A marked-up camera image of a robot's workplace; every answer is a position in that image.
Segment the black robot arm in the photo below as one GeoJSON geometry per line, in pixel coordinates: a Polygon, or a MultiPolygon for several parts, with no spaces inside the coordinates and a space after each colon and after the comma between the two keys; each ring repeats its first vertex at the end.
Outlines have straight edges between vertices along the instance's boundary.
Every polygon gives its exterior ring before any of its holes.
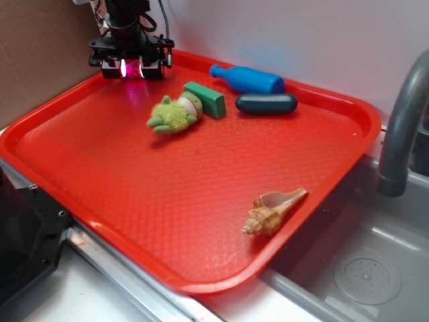
{"type": "Polygon", "coordinates": [[[162,79],[164,68],[172,67],[175,43],[164,5],[158,4],[165,33],[157,36],[149,1],[97,1],[94,18],[102,32],[88,43],[92,50],[88,64],[99,67],[107,79],[162,79]]]}

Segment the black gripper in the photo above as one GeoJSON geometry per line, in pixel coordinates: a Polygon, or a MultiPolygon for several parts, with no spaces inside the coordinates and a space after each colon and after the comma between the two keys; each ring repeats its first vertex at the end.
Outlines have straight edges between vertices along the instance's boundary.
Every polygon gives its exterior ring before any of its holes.
{"type": "Polygon", "coordinates": [[[174,41],[164,35],[151,36],[140,25],[136,28],[109,28],[89,43],[91,66],[101,66],[106,79],[125,77],[125,61],[139,61],[140,74],[145,80],[164,78],[164,66],[172,67],[174,41]]]}

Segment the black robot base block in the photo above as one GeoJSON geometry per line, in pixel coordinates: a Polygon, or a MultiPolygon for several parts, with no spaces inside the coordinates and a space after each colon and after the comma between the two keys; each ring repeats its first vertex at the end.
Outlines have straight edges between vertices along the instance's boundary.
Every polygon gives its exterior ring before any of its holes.
{"type": "Polygon", "coordinates": [[[42,189],[14,187],[1,172],[1,308],[57,267],[69,211],[42,189]]]}

